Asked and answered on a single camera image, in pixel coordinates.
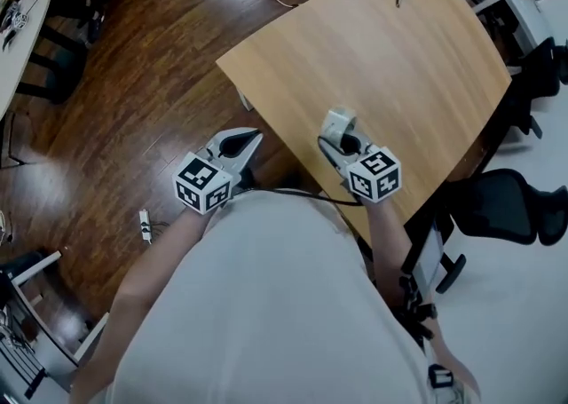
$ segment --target white floor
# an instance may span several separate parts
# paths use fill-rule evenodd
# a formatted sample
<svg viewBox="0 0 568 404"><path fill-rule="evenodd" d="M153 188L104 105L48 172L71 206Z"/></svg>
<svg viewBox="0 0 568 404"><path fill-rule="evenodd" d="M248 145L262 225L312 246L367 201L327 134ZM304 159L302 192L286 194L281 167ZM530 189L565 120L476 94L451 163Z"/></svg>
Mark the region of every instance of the white floor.
<svg viewBox="0 0 568 404"><path fill-rule="evenodd" d="M519 142L504 144L487 169L518 170L540 190L568 185L568 87L532 108L542 140L515 129ZM568 234L545 248L457 231L446 252L465 254L468 264L438 297L440 323L476 376L483 402L568 402Z"/></svg>

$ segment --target black cable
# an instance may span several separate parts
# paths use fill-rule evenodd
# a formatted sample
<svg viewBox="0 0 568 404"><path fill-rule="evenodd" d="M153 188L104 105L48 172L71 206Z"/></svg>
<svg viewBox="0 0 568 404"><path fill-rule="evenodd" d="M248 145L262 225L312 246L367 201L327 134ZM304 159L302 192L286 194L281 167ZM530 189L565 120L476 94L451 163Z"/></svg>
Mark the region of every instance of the black cable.
<svg viewBox="0 0 568 404"><path fill-rule="evenodd" d="M360 201L355 201L355 202L338 201L337 199L331 199L329 197L326 197L325 195L303 193L303 192L299 192L299 191L296 191L296 190L288 190L288 189L263 189L263 188L252 187L250 189L244 190L242 193L239 193L239 194L248 193L250 191L264 191L266 193L295 195L297 197L305 197L307 199L315 199L317 201L332 202L332 203L335 203L336 205L347 205L348 207L360 207L360 206L363 205Z"/></svg>

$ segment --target black and white cube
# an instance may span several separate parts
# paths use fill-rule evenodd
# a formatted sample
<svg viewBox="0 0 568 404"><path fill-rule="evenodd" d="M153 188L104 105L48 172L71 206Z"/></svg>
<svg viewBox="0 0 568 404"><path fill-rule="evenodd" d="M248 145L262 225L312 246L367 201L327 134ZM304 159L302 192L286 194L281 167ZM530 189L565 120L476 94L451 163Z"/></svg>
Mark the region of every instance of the black and white cube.
<svg viewBox="0 0 568 404"><path fill-rule="evenodd" d="M197 154L188 153L172 176L174 194L202 215L231 198L233 177Z"/></svg>
<svg viewBox="0 0 568 404"><path fill-rule="evenodd" d="M352 193L380 202L402 187L400 162L387 147L371 146L370 153L347 166Z"/></svg>

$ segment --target white plug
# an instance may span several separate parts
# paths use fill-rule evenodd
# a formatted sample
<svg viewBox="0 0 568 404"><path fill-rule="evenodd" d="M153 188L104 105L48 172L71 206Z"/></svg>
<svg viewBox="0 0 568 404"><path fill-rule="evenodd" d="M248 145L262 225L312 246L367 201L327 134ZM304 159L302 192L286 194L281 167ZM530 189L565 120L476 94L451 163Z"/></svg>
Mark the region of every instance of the white plug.
<svg viewBox="0 0 568 404"><path fill-rule="evenodd" d="M148 210L141 210L140 213L140 229L142 229L142 238L145 242L152 244L152 226L150 226L150 214Z"/></svg>

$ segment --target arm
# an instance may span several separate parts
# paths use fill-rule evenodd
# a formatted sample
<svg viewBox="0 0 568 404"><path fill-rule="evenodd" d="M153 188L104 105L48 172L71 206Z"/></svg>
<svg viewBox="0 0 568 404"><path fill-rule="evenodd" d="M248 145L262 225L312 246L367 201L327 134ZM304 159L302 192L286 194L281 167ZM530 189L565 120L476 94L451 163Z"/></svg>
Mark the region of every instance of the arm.
<svg viewBox="0 0 568 404"><path fill-rule="evenodd" d="M99 345L73 383L72 404L86 404L113 382L130 341L181 260L202 238L212 213L184 211L126 273Z"/></svg>
<svg viewBox="0 0 568 404"><path fill-rule="evenodd" d="M398 280L402 276L401 267L412 243L405 228L398 220L391 200L372 203L362 199L362 202L367 209L371 230L377 288L389 307L402 305L404 291L398 284ZM480 396L475 377L448 349L438 320L427 319L423 324L434 333L430 345L436 354L438 364L452 371L463 383L472 388L477 396Z"/></svg>

